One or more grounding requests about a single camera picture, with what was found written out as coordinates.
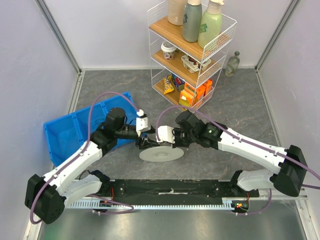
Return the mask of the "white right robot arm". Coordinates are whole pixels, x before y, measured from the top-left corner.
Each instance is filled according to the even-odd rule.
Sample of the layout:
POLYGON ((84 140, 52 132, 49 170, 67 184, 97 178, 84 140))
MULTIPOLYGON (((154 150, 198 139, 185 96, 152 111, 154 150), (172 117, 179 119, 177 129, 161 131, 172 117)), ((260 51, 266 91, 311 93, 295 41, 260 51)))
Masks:
POLYGON ((239 155, 255 162, 263 169, 236 171, 229 184, 235 197, 256 189, 275 188, 279 192, 297 197, 306 176, 306 160, 302 150, 265 144, 243 136, 227 126, 214 121, 203 122, 190 111, 183 111, 175 119, 177 127, 156 126, 157 142, 168 142, 175 147, 189 147, 196 143, 239 155))

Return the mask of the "white cable spool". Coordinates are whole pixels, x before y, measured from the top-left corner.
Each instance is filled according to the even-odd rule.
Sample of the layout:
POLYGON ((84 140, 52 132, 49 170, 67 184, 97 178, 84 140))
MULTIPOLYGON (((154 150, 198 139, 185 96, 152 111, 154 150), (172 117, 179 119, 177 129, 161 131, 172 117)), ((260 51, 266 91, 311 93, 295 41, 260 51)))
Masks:
POLYGON ((143 150, 139 157, 147 162, 170 162, 181 158, 184 151, 178 147, 172 148, 170 146, 157 146, 143 150))

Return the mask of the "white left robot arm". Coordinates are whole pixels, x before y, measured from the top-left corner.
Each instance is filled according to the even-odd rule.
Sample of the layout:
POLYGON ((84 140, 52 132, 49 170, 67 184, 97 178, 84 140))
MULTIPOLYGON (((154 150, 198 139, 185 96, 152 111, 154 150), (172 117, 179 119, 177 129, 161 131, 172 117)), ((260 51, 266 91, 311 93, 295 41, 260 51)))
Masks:
POLYGON ((72 203, 97 194, 106 196, 110 191, 109 177, 95 170, 82 180, 74 181, 88 166, 110 152, 119 139, 140 141, 143 134, 154 134, 143 110, 137 112, 134 125, 126 123, 124 109, 112 108, 95 131, 89 132, 87 141, 61 165, 43 176, 34 174, 27 182, 25 206, 30 209, 30 221, 34 216, 46 224, 57 220, 72 203))

